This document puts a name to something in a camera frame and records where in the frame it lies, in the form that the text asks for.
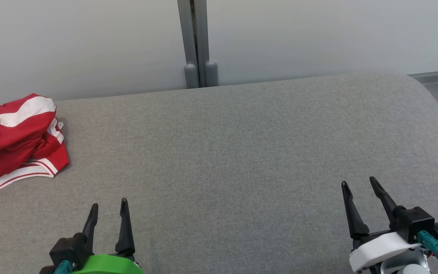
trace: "gray upholstered cushion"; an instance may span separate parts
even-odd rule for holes
[[[58,103],[71,164],[0,191],[0,274],[38,273],[100,206],[129,201],[147,274],[350,273],[340,183],[372,231],[369,176],[438,220],[438,104],[401,75],[342,75]],[[438,262],[431,260],[438,273]]]

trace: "gray metal post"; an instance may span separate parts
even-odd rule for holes
[[[218,85],[217,64],[209,60],[209,36],[207,32],[206,0],[194,0],[197,27],[198,78],[201,87]]]
[[[200,87],[200,84],[198,81],[197,56],[190,0],[177,0],[177,4],[179,5],[180,26],[182,29],[182,38],[184,39],[184,49],[187,61],[187,64],[184,67],[187,88],[198,88]]]

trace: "white wall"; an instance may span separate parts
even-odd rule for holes
[[[0,0],[0,104],[186,87],[176,0]]]
[[[438,0],[208,0],[219,84],[438,71]]]

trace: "white stripe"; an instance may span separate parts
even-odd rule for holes
[[[25,174],[31,174],[31,173],[48,173],[48,175],[35,174],[35,175],[24,176],[24,177],[20,177],[20,178],[15,179],[13,182],[16,182],[16,181],[24,179],[24,178],[35,177],[35,176],[53,177],[52,174],[49,174],[49,172],[46,170],[46,168],[42,168],[41,166],[22,167],[22,168],[18,168],[17,170],[13,171],[12,173],[1,176],[0,177],[0,186],[2,184],[4,184],[5,182],[7,182],[11,179],[14,179],[18,176],[22,176]],[[0,189],[2,189],[3,187],[5,187],[11,183],[12,182],[8,182],[7,184],[0,187]]]
[[[35,164],[35,165],[39,165],[39,166],[43,167],[44,169],[47,169],[47,168],[46,168],[44,165],[42,165],[41,163],[33,162],[33,161],[39,161],[39,162],[42,162],[42,163],[44,163],[45,165],[47,165],[47,166],[50,168],[50,170],[51,170],[51,172],[50,172],[50,170],[48,170],[49,173],[57,174],[57,172],[59,172],[59,171],[55,168],[54,164],[53,164],[51,161],[49,161],[47,158],[42,158],[42,159],[31,159],[31,160],[28,160],[28,162],[26,162],[25,164]]]
[[[24,120],[45,112],[55,112],[56,106],[50,98],[37,96],[28,99],[15,113],[0,114],[0,125],[16,127]]]
[[[14,179],[13,181],[7,182],[6,184],[0,186],[0,189],[3,189],[4,187],[6,187],[6,186],[8,186],[8,185],[10,185],[10,184],[12,184],[14,182],[17,182],[19,180],[23,180],[23,179],[31,178],[31,177],[52,177],[52,176],[51,175],[45,175],[45,174],[32,174],[32,175],[22,176],[20,178]]]
[[[50,133],[52,136],[54,136],[57,139],[57,141],[59,141],[59,143],[62,144],[62,142],[64,141],[64,135],[62,134],[62,132],[59,132],[57,130],[56,126],[57,126],[57,118],[54,118],[52,120],[52,123],[48,127],[47,132]]]

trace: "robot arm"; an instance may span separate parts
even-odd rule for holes
[[[370,233],[353,203],[348,184],[341,184],[353,239],[349,258],[353,272],[429,274],[426,255],[435,254],[438,258],[438,222],[420,207],[407,210],[396,205],[375,177],[370,177],[370,183],[390,221],[388,230]]]
[[[143,274],[133,256],[135,248],[127,200],[121,200],[121,227],[114,254],[92,252],[98,211],[99,206],[92,205],[82,232],[57,241],[50,251],[54,265],[43,267],[40,274]]]

